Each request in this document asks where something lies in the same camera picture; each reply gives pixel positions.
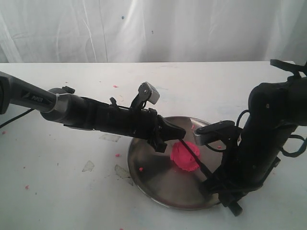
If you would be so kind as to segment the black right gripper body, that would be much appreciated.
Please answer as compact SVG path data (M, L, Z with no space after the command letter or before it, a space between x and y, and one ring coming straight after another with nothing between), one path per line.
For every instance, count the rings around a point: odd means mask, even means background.
M296 124L285 121L266 126L260 118L250 115L241 132L241 142L232 151L234 156L223 166L226 189L218 194L236 196L261 188L280 148L296 128Z

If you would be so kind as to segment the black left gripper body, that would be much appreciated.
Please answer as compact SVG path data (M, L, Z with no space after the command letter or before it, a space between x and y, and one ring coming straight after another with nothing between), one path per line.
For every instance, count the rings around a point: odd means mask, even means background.
M102 102L95 105L96 130L148 140L157 127L158 113L154 109L133 110Z

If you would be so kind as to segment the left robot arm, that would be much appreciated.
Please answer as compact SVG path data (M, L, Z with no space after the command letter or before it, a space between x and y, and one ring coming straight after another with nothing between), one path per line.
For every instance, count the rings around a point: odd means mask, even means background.
M7 73L0 74L0 113L10 104L37 110L48 121L80 130L97 130L148 142L156 152L165 152L166 142L183 139L185 129L169 123L146 103L156 104L160 95L156 88L144 82L130 107L110 104L75 95L65 86L43 90Z

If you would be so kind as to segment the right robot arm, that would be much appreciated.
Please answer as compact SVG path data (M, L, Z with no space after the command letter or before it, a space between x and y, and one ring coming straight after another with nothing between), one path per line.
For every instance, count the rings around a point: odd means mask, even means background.
M243 128L225 120L194 131L199 146L218 140L226 146L214 172L201 166L207 178L201 187L205 194L217 194L234 216L242 213L239 200L260 189L279 164L279 153L296 158L307 149L306 138L295 134L299 126L307 124L307 68L277 59L270 64L291 76L285 82L261 83L251 91Z

